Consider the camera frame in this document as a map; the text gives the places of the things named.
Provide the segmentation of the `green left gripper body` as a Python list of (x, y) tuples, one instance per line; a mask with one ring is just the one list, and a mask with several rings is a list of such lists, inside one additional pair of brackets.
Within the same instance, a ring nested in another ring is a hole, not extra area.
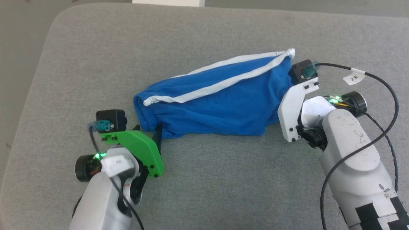
[(140, 131), (119, 131), (100, 133), (100, 137), (107, 144), (122, 145), (130, 153), (146, 166), (150, 177), (161, 177), (165, 167), (161, 153), (152, 138)]

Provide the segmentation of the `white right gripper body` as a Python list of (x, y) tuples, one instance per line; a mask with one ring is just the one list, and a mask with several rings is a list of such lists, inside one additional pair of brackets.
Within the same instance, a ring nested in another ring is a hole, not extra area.
[(299, 139), (296, 126), (305, 95), (319, 89), (319, 79), (313, 78), (289, 88), (278, 108), (278, 118), (284, 139), (295, 142)]

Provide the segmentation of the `blue white-trimmed basketball shorts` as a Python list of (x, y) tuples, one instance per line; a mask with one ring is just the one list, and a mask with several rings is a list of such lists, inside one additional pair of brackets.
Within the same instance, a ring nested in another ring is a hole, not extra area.
[(277, 123), (292, 87), (295, 50), (248, 54), (156, 82), (133, 98), (143, 131), (162, 124), (162, 138), (185, 134), (260, 136)]

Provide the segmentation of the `grey fabric sofa cushion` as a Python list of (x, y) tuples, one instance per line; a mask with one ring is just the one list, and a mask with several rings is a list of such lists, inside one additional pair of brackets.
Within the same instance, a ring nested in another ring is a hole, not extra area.
[[(74, 165), (94, 153), (87, 125), (97, 110), (123, 109), (133, 128), (133, 97), (149, 85), (289, 48), (295, 63), (355, 67), (396, 92), (388, 135), (409, 211), (409, 18), (98, 3), (66, 9), (50, 27), (0, 191), (4, 228), (68, 229), (86, 188)], [(136, 210), (146, 230), (322, 230), (320, 154), (285, 141), (279, 124), (262, 136), (167, 139), (164, 174), (146, 181)]]

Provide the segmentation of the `white box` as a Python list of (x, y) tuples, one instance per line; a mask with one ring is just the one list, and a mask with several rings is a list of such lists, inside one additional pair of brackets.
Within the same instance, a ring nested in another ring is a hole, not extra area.
[(132, 0), (133, 4), (203, 7), (206, 0)]

